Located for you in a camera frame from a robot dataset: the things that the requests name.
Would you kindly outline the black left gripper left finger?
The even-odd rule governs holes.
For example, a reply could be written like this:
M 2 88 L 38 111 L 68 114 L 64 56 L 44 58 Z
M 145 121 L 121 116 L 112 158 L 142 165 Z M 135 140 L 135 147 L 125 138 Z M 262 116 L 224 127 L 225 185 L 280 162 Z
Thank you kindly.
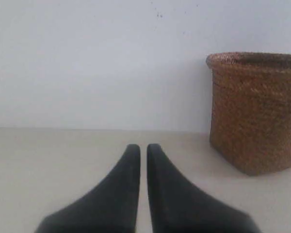
M 45 217 L 38 233 L 134 233 L 140 191 L 141 151 L 127 145 L 108 175 L 67 207 Z

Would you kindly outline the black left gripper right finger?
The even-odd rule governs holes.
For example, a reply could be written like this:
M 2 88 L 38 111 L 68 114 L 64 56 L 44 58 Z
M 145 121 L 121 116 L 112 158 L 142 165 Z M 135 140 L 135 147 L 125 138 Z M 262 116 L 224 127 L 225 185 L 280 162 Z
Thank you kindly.
M 185 178 L 159 144 L 147 146 L 147 189 L 155 233 L 255 233 L 250 215 Z

